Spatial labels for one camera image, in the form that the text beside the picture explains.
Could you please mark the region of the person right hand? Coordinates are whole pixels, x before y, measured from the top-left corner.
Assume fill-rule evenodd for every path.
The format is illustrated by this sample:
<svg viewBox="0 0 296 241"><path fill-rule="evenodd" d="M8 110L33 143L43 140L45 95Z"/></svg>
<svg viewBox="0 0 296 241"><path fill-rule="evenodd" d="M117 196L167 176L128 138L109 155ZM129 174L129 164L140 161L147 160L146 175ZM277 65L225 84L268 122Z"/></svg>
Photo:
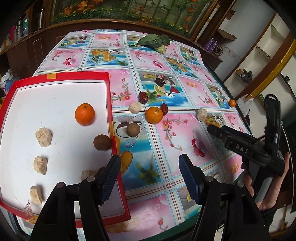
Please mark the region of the person right hand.
<svg viewBox="0 0 296 241"><path fill-rule="evenodd" d="M276 201L277 201L278 195L280 193L281 185L282 185L284 178L289 170L289 165L290 165L289 152L285 153L284 159L285 159L285 169L284 169L282 176L274 177L272 179L272 182L269 186L269 189L268 189L264 199L260 202L256 202L256 205L260 211L271 209L272 207L274 207L276 205ZM249 174L246 171L243 172L242 181L243 181L244 185L246 186L246 188L248 189L251 196L254 196L254 189L251 186L252 178L249 176Z"/></svg>

